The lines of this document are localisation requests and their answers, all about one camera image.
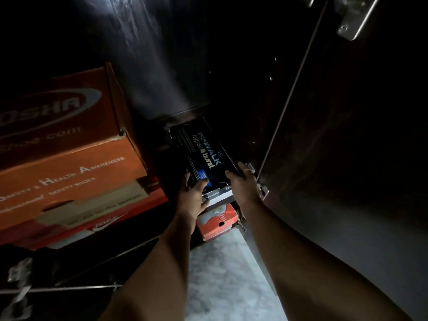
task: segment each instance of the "bolt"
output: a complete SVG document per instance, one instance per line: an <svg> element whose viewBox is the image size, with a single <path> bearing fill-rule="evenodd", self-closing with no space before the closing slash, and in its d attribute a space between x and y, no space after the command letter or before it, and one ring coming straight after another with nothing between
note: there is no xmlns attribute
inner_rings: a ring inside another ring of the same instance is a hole
<svg viewBox="0 0 428 321"><path fill-rule="evenodd" d="M346 32L348 30L348 25L340 26L337 30L338 33Z"/></svg>

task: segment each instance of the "floor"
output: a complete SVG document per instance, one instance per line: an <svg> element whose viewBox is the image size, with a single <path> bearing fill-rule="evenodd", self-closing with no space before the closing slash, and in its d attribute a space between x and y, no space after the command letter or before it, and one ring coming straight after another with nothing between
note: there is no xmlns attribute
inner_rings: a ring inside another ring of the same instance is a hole
<svg viewBox="0 0 428 321"><path fill-rule="evenodd" d="M237 228L190 253L186 321L196 320L287 320Z"/></svg>

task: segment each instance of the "blue label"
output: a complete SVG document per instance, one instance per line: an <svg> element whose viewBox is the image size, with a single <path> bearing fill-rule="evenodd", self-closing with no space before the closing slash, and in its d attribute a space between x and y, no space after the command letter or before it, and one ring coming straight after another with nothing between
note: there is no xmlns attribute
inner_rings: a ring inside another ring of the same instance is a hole
<svg viewBox="0 0 428 321"><path fill-rule="evenodd" d="M201 178L201 179L208 178L204 169L198 170L197 172L198 172L199 178ZM208 180L207 186L211 186L211 182L209 180Z"/></svg>

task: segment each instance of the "brand logo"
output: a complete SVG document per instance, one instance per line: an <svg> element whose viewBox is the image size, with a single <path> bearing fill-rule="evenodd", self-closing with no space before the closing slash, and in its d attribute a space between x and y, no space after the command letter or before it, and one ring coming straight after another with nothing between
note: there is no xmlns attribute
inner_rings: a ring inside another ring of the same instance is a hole
<svg viewBox="0 0 428 321"><path fill-rule="evenodd" d="M13 109L0 113L0 140L76 116L92 107L101 95L92 88L58 89L13 100L8 105Z"/></svg>
<svg viewBox="0 0 428 321"><path fill-rule="evenodd" d="M127 213L128 213L128 212L126 212L125 214L123 214L123 215L121 215L121 216L115 216L115 217L113 217L113 218L111 218L111 219L109 219L109 220L107 220L107 221L104 221L104 222L98 223L97 225L95 225L95 226L92 228L92 231L93 231L93 232L101 231L102 229L104 229L104 228L108 227L111 223L113 223L113 222L117 221L119 218L121 218L122 216L126 215Z"/></svg>

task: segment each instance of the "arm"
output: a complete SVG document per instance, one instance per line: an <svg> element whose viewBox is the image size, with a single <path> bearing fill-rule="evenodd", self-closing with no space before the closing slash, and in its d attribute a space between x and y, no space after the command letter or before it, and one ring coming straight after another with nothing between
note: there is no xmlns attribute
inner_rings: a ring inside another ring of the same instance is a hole
<svg viewBox="0 0 428 321"><path fill-rule="evenodd" d="M356 270L276 217L259 198L256 179L226 172L282 307L294 320L409 320Z"/></svg>
<svg viewBox="0 0 428 321"><path fill-rule="evenodd" d="M177 198L173 221L158 243L110 302L100 321L184 320L189 274L190 236L197 216L208 206L201 205L207 180L189 189L186 173Z"/></svg>

